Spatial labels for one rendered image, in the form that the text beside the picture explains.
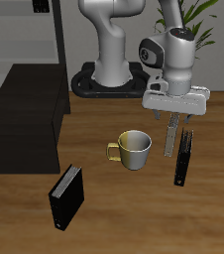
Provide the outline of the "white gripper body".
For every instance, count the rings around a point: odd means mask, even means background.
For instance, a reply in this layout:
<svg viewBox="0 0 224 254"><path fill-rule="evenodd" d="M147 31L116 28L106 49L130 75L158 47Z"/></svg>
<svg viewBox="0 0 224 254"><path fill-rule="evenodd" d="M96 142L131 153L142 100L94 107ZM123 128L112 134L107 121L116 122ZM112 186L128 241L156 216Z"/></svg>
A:
<svg viewBox="0 0 224 254"><path fill-rule="evenodd" d="M168 96L164 92L146 90L142 105L147 109L204 115L209 97L210 90L203 86L192 86L189 93L183 96Z"/></svg>

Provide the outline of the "thin black book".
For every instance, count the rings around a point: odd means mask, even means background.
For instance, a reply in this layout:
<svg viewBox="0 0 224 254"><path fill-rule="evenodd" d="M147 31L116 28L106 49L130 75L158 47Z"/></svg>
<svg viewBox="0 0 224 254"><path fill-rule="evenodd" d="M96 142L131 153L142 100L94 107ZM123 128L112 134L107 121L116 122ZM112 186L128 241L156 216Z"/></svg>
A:
<svg viewBox="0 0 224 254"><path fill-rule="evenodd" d="M180 187L184 186L187 168L191 155L192 137L193 137L192 130L182 129L173 181L173 184L175 186Z"/></svg>

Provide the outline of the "thick black book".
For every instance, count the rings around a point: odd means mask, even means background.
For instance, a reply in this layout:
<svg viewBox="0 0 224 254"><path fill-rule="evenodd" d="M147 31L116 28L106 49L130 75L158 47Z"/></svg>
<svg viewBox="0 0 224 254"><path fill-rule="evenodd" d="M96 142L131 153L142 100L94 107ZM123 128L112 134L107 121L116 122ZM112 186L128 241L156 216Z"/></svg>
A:
<svg viewBox="0 0 224 254"><path fill-rule="evenodd" d="M65 231L84 202L81 168L70 165L49 192L55 227Z"/></svg>

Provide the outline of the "yellow and white mug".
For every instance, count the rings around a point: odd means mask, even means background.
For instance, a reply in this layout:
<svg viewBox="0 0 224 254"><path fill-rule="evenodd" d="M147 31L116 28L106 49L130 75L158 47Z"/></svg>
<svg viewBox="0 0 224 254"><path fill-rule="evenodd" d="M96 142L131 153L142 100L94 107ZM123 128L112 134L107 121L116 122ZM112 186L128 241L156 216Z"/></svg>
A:
<svg viewBox="0 0 224 254"><path fill-rule="evenodd" d="M129 130L123 132L116 143L107 144L106 156L109 161L121 162L128 170L137 171L145 165L151 146L152 139L148 134ZM118 148L120 156L111 156L111 148Z"/></svg>

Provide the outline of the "green pot plant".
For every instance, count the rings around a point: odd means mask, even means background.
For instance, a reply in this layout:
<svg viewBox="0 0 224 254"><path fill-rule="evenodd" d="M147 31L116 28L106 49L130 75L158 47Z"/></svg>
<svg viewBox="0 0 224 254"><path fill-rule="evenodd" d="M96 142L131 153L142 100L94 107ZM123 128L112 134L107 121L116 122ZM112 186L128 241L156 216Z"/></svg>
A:
<svg viewBox="0 0 224 254"><path fill-rule="evenodd" d="M218 0L207 0L203 3L201 3L199 6L197 6L199 1L200 0L196 0L196 2L193 5L190 6L188 11L185 11L185 9L182 9L182 21L184 22L184 25L191 22L194 18L196 18L196 16L198 16L205 9L213 6L214 4L216 4L218 2ZM179 3L179 7L183 8L184 0L178 0L178 3ZM154 32L159 32L161 34L162 31L159 30L157 28L157 26L158 26L158 24L161 24L164 28L164 31L165 31L166 23L165 23L164 13L163 13L162 9L157 8L157 10L160 12L160 14L163 17L156 21L153 28L155 29ZM196 37L196 35L199 31L199 28L200 28L201 24L203 23L203 21L204 20L200 21L196 25L193 24L192 28L186 27L186 29ZM211 36L211 31L212 30L213 30L213 28L210 28L210 29L206 30L205 32L203 32L202 35L199 36L199 38L196 38L196 46L195 46L195 51L196 52L198 50L200 50L202 47L215 44L215 41L206 41Z"/></svg>

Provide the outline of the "dark wooden cabinet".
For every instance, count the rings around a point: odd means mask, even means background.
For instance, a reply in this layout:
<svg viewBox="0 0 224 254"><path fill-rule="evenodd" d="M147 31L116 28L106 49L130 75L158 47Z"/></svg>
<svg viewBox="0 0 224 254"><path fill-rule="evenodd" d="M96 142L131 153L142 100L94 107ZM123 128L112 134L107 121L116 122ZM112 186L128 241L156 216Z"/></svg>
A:
<svg viewBox="0 0 224 254"><path fill-rule="evenodd" d="M64 64L15 63L0 88L0 173L57 174L57 142L69 112Z"/></svg>

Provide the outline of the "black binders on bookshelf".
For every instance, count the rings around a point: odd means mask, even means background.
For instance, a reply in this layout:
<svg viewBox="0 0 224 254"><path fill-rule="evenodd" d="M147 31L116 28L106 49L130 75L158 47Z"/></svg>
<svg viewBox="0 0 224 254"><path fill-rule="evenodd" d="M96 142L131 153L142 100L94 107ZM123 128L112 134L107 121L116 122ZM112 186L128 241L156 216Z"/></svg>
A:
<svg viewBox="0 0 224 254"><path fill-rule="evenodd" d="M32 0L33 10L35 13L49 13L49 0Z"/></svg>

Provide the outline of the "flat black base plate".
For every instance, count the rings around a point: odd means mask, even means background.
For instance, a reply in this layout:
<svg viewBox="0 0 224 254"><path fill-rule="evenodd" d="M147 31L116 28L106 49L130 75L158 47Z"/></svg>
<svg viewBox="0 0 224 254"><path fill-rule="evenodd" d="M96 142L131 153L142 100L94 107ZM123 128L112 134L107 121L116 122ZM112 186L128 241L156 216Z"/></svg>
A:
<svg viewBox="0 0 224 254"><path fill-rule="evenodd" d="M72 78L71 89L75 95L83 98L141 98L150 76L137 62L130 62L130 72L133 78L124 85L106 87L91 78L94 73L94 62L87 62Z"/></svg>

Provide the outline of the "white bookshelf with dark frame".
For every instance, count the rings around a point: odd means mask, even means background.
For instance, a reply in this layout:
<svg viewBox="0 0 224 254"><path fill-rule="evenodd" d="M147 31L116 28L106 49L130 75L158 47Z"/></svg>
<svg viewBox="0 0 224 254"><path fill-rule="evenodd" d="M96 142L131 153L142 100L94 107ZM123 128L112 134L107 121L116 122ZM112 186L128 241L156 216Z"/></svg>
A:
<svg viewBox="0 0 224 254"><path fill-rule="evenodd" d="M60 0L35 13L32 0L0 0L0 87L12 64L66 64Z"/></svg>

